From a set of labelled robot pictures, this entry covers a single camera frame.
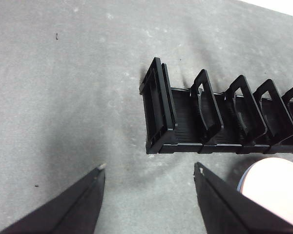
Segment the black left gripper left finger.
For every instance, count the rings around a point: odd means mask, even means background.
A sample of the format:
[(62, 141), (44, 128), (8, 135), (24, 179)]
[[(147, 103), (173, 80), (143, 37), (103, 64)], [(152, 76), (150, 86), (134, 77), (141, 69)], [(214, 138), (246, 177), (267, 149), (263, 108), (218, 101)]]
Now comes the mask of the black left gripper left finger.
[(54, 199), (1, 231), (2, 234), (93, 234), (105, 190), (101, 164)]

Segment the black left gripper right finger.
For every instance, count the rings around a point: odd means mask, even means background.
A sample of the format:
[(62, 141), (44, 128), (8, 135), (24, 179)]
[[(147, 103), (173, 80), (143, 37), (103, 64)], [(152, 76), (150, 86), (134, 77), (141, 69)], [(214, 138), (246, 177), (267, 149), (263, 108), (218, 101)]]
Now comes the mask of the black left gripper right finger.
[(194, 164), (197, 201), (209, 234), (293, 234), (293, 225), (236, 191), (202, 163)]

